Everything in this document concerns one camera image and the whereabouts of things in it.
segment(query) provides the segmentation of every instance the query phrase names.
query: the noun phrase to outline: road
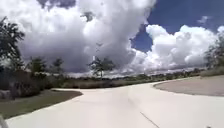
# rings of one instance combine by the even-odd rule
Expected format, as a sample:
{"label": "road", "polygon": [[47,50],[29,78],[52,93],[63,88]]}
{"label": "road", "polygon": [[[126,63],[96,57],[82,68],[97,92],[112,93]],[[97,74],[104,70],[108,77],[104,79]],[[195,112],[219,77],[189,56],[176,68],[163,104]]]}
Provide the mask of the road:
{"label": "road", "polygon": [[224,127],[224,98],[176,94],[154,84],[80,90],[84,95],[7,123],[9,128]]}

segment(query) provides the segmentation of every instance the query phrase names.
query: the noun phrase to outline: blue sky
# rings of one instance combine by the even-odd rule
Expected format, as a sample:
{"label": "blue sky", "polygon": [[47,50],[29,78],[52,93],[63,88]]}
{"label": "blue sky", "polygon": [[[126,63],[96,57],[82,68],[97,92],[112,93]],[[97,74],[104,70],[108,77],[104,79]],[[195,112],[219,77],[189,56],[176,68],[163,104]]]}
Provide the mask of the blue sky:
{"label": "blue sky", "polygon": [[[149,24],[158,24],[167,32],[179,31],[182,25],[201,26],[216,31],[218,26],[224,25],[224,0],[158,0],[154,10],[148,18]],[[197,21],[202,16],[209,16],[206,24]],[[152,40],[141,29],[133,40],[133,47],[147,52]]]}

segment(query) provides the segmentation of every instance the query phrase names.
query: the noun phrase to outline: paved path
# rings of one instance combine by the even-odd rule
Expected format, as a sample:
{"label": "paved path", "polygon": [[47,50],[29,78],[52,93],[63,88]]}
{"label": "paved path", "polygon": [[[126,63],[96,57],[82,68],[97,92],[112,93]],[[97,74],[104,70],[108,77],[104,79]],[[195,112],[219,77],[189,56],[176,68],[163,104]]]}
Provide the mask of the paved path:
{"label": "paved path", "polygon": [[153,84],[99,90],[7,120],[9,128],[224,127],[224,98],[175,94]]}

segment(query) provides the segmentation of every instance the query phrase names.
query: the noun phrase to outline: grass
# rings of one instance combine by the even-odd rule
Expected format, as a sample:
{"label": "grass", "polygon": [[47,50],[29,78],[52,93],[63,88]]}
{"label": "grass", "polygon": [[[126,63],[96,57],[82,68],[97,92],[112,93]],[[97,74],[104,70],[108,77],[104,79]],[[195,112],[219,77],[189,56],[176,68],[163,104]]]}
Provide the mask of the grass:
{"label": "grass", "polygon": [[82,95],[81,92],[46,90],[37,96],[0,102],[0,114],[2,114],[5,119],[8,119],[54,105],[80,95]]}
{"label": "grass", "polygon": [[218,76],[218,75],[224,75],[224,67],[217,67],[214,69],[202,71],[200,73],[200,76],[202,77]]}

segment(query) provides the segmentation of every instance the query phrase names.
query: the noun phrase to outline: tree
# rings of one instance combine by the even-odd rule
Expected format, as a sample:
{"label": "tree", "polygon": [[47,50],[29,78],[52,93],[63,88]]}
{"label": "tree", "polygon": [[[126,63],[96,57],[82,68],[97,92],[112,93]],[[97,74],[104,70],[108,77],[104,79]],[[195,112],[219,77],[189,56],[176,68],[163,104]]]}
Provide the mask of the tree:
{"label": "tree", "polygon": [[53,61],[51,65],[51,72],[61,74],[63,72],[62,69],[63,60],[61,58],[57,58],[55,61]]}
{"label": "tree", "polygon": [[219,35],[215,45],[211,45],[205,52],[206,66],[216,68],[224,66],[224,37]]}
{"label": "tree", "polygon": [[23,40],[25,34],[17,24],[6,22],[6,19],[0,21],[0,59],[20,59],[17,43]]}
{"label": "tree", "polygon": [[46,62],[41,57],[36,57],[30,59],[30,62],[27,64],[27,68],[31,71],[32,74],[41,73],[46,71]]}
{"label": "tree", "polygon": [[23,67],[23,61],[19,58],[12,58],[10,60],[10,65],[9,68],[12,69],[13,71],[18,71],[18,70],[22,70]]}
{"label": "tree", "polygon": [[93,70],[93,74],[96,76],[100,76],[103,78],[104,71],[112,71],[115,68],[115,64],[109,60],[108,58],[104,58],[103,60],[96,57],[96,59],[89,64],[91,70]]}

